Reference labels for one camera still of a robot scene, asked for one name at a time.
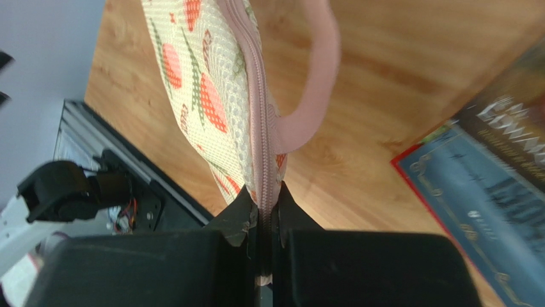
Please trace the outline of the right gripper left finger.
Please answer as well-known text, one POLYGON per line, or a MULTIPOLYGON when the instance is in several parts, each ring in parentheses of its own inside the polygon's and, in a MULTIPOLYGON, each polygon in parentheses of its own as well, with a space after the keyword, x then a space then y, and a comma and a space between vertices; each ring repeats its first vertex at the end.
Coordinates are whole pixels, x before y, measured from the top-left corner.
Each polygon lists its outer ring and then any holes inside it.
POLYGON ((242 189, 200 229, 66 240, 26 305, 257 306, 256 218, 242 189))

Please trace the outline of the aluminium frame rail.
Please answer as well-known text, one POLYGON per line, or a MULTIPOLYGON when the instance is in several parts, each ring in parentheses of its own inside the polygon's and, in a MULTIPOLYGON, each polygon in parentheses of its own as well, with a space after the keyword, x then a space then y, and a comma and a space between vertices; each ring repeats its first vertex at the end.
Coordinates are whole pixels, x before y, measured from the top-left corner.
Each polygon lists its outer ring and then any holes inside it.
MULTIPOLYGON (((101 161, 101 153, 106 145, 110 145, 109 141, 99 139, 100 132, 86 117, 86 113, 81 109, 81 104, 84 102, 76 102, 67 100, 64 103, 61 121, 59 125, 59 134, 57 147, 55 149, 55 158, 62 160, 73 160, 77 164, 87 169, 107 169, 109 171, 121 171, 109 169, 105 167, 101 161)), ((144 233, 139 230, 143 219, 139 213, 143 212, 138 209, 138 200, 136 196, 137 182, 130 177, 133 183, 133 195, 136 198, 136 226, 137 232, 144 233)))

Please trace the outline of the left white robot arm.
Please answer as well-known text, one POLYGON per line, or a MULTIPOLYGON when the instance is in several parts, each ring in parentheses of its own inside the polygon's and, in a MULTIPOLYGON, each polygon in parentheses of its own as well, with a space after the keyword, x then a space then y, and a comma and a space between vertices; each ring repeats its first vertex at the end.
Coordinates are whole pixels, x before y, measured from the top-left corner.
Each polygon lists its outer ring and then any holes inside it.
POLYGON ((38 167, 1 211, 1 274, 53 233, 69 224, 87 225, 100 210, 128 205, 133 198, 133 181, 122 171, 87 176, 72 161, 38 167))

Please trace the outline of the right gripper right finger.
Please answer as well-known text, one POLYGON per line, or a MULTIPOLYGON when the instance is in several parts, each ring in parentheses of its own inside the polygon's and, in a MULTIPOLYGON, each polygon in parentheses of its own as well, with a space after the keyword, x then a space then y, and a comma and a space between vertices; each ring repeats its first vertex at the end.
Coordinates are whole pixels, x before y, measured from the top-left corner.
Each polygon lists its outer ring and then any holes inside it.
POLYGON ((480 306, 464 258, 433 233, 325 230, 282 185, 272 212, 275 306, 480 306))

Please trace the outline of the floral mesh laundry bag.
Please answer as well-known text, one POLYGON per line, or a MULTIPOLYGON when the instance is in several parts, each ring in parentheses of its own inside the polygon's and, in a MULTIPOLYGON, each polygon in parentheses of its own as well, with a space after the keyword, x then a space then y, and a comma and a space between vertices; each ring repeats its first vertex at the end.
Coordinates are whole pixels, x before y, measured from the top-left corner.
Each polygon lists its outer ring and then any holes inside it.
POLYGON ((249 1, 143 1, 173 114, 207 162, 227 204, 247 192, 257 206, 259 285, 273 281, 271 215, 287 155, 318 131, 340 66, 338 24, 328 1, 302 1, 312 48, 297 108, 281 116, 271 92, 249 1))

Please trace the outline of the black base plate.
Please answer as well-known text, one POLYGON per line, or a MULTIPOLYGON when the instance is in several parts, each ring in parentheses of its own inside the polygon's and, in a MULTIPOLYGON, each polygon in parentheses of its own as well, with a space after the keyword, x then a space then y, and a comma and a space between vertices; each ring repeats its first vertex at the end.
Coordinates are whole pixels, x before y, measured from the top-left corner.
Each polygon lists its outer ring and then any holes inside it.
POLYGON ((99 139, 111 143, 102 150, 101 163, 129 174, 137 182, 138 209, 143 211, 139 213, 143 219, 139 230, 199 229, 212 221, 214 216, 204 206, 92 108, 83 103, 81 109, 100 132, 99 139))

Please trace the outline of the dark brown book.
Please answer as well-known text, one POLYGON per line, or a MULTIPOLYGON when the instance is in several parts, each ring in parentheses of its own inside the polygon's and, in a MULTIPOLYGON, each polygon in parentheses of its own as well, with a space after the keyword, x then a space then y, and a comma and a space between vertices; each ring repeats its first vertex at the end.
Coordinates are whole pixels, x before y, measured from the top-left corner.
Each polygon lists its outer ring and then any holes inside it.
POLYGON ((457 126, 544 190, 544 40, 457 112, 457 126))

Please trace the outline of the blue book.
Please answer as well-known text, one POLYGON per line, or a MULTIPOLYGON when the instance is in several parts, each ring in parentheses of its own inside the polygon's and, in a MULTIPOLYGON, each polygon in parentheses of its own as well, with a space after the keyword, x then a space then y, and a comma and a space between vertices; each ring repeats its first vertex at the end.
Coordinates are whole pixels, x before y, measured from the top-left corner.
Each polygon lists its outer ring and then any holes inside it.
POLYGON ((392 160, 506 306, 544 305, 544 193, 458 127, 392 160))

